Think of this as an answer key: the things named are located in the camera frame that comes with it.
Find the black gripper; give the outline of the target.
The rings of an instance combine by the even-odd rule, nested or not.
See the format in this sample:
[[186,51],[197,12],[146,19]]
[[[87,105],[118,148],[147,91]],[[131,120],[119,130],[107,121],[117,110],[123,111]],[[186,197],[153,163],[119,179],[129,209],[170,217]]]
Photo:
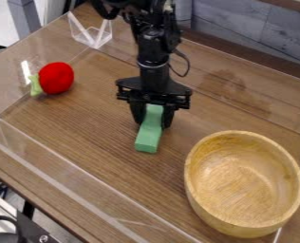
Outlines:
[[117,98],[130,104],[134,121],[142,124],[146,115],[146,105],[165,106],[162,111],[162,128],[170,127],[175,109],[189,109],[191,90],[173,81],[169,66],[139,69],[137,77],[118,79]]

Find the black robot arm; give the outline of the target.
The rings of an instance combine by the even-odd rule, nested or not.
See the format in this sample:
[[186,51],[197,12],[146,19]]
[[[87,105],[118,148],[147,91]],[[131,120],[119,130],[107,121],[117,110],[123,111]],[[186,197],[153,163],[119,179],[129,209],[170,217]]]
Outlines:
[[142,124],[149,104],[162,107],[162,129],[170,127],[174,113],[189,109],[191,90],[170,77],[174,71],[170,55],[175,53],[187,62],[187,56],[178,50],[182,43],[182,31],[175,17],[175,4],[171,0],[90,0],[94,10],[106,20],[118,15],[130,25],[138,44],[137,77],[115,81],[117,98],[126,101],[135,123]]

